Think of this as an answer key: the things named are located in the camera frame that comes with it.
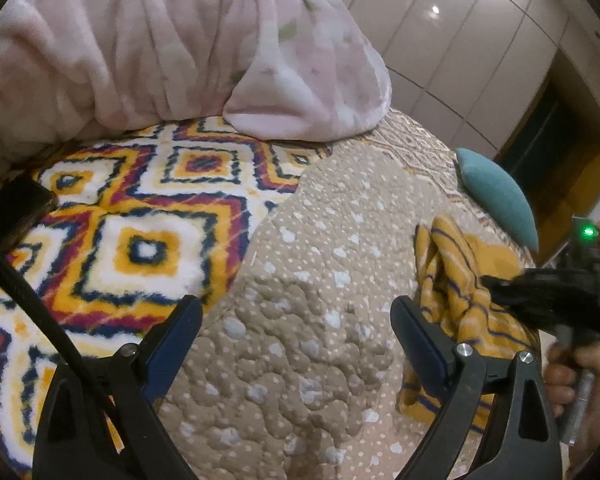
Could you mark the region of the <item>right hand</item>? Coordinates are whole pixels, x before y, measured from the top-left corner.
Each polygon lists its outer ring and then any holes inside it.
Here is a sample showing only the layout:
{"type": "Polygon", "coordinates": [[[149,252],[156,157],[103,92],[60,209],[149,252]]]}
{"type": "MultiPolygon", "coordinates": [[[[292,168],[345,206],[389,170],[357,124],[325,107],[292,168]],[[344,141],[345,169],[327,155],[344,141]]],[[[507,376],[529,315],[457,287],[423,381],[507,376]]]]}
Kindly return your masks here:
{"type": "Polygon", "coordinates": [[[600,341],[573,350],[555,342],[547,352],[544,384],[556,418],[588,393],[569,468],[581,468],[600,446],[600,341]]]}

